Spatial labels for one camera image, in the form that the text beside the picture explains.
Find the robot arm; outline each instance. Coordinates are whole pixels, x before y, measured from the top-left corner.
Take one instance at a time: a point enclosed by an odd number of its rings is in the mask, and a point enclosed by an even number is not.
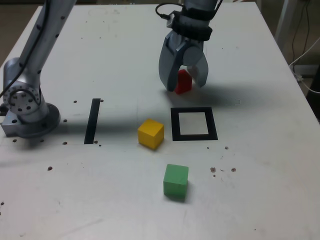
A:
[[[178,81],[180,67],[187,70],[195,83],[202,87],[208,77],[208,63],[203,53],[204,41],[210,39],[210,21],[217,13],[222,0],[185,0],[181,12],[158,14],[167,20],[172,31],[165,37],[159,60],[159,75],[165,88],[172,92]]]
[[[39,137],[59,124],[59,110],[46,103],[40,76],[75,3],[76,0],[46,0],[21,56],[4,65],[2,94],[9,111],[2,128],[7,137]]]

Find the white cable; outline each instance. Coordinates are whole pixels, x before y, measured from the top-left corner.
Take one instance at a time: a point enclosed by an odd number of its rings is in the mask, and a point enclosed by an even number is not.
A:
[[[320,40],[320,37],[314,42],[314,44],[304,53],[302,54],[300,57],[298,57],[296,60],[294,60],[290,65],[289,67],[294,64],[296,61],[298,61],[300,58],[302,58],[305,54],[307,54],[307,52],[309,52],[316,44],[317,42]]]
[[[320,94],[319,91],[314,91],[314,90],[310,89],[310,88],[307,86],[307,84],[304,82],[304,79],[302,79],[300,82],[303,83],[303,85],[304,85],[310,92],[313,92],[314,94]]]
[[[294,61],[289,65],[289,67],[290,67],[292,64],[294,64],[296,61],[298,61],[300,58],[302,58],[305,54],[307,54],[307,52],[309,52],[309,51],[317,44],[317,42],[318,42],[319,40],[320,40],[320,37],[314,42],[314,44],[313,44],[304,54],[302,54],[300,57],[298,57],[296,60],[294,60]],[[314,91],[314,90],[310,89],[310,88],[307,86],[307,84],[304,82],[304,79],[302,78],[301,75],[296,74],[295,72],[293,72],[292,69],[291,69],[291,72],[292,72],[292,74],[294,75],[294,77],[295,77],[295,79],[296,79],[296,81],[297,81],[298,83],[303,83],[303,85],[304,85],[310,92],[312,92],[312,93],[314,93],[314,94],[320,94],[319,91]]]

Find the cube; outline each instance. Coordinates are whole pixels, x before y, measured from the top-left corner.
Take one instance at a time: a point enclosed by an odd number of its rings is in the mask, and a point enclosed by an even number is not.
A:
[[[178,82],[175,88],[176,94],[183,94],[185,92],[188,92],[192,89],[192,76],[190,74],[182,69],[178,72]]]
[[[162,123],[147,119],[138,128],[138,141],[140,144],[153,150],[162,143],[165,137],[165,126]]]
[[[188,187],[187,166],[168,164],[163,179],[163,193],[168,197],[185,199]]]

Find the black square outline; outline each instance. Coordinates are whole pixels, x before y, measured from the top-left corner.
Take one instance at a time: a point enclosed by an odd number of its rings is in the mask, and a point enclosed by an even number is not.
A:
[[[204,113],[208,134],[181,134],[179,113]],[[214,115],[211,107],[172,107],[172,141],[207,141],[218,140]]]

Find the green cube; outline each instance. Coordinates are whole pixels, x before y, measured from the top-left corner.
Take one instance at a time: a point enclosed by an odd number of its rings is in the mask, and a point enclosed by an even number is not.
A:
[[[187,166],[168,164],[163,179],[163,193],[168,197],[184,199],[188,187]]]

